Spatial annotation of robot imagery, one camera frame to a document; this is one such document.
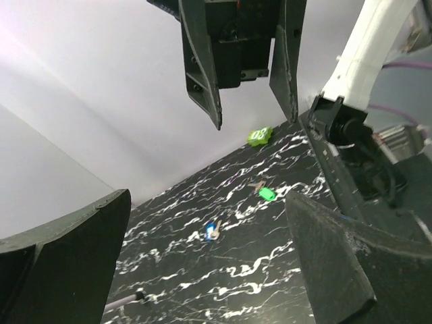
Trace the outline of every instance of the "green toy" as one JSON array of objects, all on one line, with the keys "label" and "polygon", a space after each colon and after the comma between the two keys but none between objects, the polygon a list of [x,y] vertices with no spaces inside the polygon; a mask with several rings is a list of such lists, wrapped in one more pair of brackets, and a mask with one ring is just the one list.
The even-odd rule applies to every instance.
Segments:
[{"label": "green toy", "polygon": [[248,144],[252,146],[267,144],[271,137],[271,133],[273,133],[273,128],[271,127],[266,127],[262,130],[255,130],[249,134]]},{"label": "green toy", "polygon": [[272,189],[268,189],[266,187],[261,188],[258,191],[258,194],[261,196],[262,199],[267,201],[273,201],[276,199],[276,193],[272,191]]},{"label": "green toy", "polygon": [[265,187],[265,181],[253,182],[248,186],[254,187],[255,192],[258,192],[259,196],[264,200],[273,201],[276,199],[276,193],[272,189]]}]

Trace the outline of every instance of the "gray rod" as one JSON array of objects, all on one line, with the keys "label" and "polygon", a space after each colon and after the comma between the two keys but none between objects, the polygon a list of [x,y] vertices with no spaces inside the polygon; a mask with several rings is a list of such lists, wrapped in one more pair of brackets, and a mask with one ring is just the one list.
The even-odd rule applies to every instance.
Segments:
[{"label": "gray rod", "polygon": [[105,313],[107,313],[109,311],[112,311],[113,309],[122,307],[122,306],[124,306],[126,304],[129,304],[131,302],[135,302],[137,300],[144,299],[144,297],[145,296],[144,296],[144,294],[142,292],[136,292],[135,294],[133,294],[131,296],[128,296],[128,297],[122,298],[120,300],[117,300],[115,302],[106,304],[105,305],[105,309],[103,310],[103,312],[105,314]]}]

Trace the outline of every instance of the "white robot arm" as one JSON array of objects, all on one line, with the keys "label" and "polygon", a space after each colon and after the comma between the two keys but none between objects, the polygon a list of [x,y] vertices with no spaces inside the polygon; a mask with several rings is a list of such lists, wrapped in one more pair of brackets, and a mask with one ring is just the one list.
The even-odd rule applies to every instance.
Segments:
[{"label": "white robot arm", "polygon": [[365,110],[395,39],[418,0],[366,0],[323,97]]}]

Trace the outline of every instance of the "black plastic part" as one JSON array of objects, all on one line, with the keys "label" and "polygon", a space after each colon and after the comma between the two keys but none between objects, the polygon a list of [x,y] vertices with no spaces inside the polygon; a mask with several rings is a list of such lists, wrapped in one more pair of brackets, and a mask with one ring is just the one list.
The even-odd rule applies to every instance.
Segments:
[{"label": "black plastic part", "polygon": [[135,293],[136,300],[142,300],[146,298],[146,295],[144,295],[144,292],[136,292]]},{"label": "black plastic part", "polygon": [[288,121],[297,121],[296,70],[306,0],[148,2],[180,18],[186,89],[218,130],[219,89],[269,76],[275,37],[270,87]]},{"label": "black plastic part", "polygon": [[240,0],[238,2],[238,38],[273,38],[284,0]]},{"label": "black plastic part", "polygon": [[341,97],[331,101],[320,94],[314,99],[309,117],[309,123],[313,124],[311,126],[328,142],[336,146],[346,146],[352,144],[352,141],[344,134],[344,126],[350,120],[363,123],[367,113],[344,105]]},{"label": "black plastic part", "polygon": [[291,191],[286,215],[317,324],[428,323],[432,246]]},{"label": "black plastic part", "polygon": [[148,3],[158,7],[173,16],[175,19],[180,19],[180,10],[178,0],[147,0]]},{"label": "black plastic part", "polygon": [[222,106],[210,36],[207,34],[203,0],[179,0],[180,21],[189,97],[204,110],[218,130],[222,125]]},{"label": "black plastic part", "polygon": [[99,324],[130,207],[119,190],[0,240],[0,323]]},{"label": "black plastic part", "polygon": [[389,206],[398,206],[396,196],[407,185],[397,166],[392,165],[373,139],[372,128],[363,124],[367,113],[319,95],[308,114],[307,126],[339,148],[342,159],[364,199],[384,196]]},{"label": "black plastic part", "polygon": [[[334,156],[327,143],[315,138],[311,129],[305,126],[307,113],[300,116],[300,122],[342,214],[406,240],[428,242],[411,213],[401,214],[399,209],[390,208],[383,198],[365,200],[340,155]],[[432,201],[426,198],[432,196],[432,183],[428,181],[432,178],[432,164],[426,156],[418,155],[399,162],[398,167],[412,184],[400,197],[401,208],[413,211],[432,228],[432,215],[428,212],[432,210]]]},{"label": "black plastic part", "polygon": [[298,119],[297,65],[306,0],[281,0],[270,88],[290,123]]}]

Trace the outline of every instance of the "number on green toy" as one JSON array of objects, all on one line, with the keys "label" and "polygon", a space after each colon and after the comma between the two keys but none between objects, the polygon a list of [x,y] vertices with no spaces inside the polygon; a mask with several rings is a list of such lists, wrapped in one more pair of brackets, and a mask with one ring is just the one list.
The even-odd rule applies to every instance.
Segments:
[{"label": "number on green toy", "polygon": [[250,137],[251,140],[263,140],[265,138],[265,135],[267,134],[267,129],[263,128],[262,130],[256,130],[252,133],[252,136]]}]

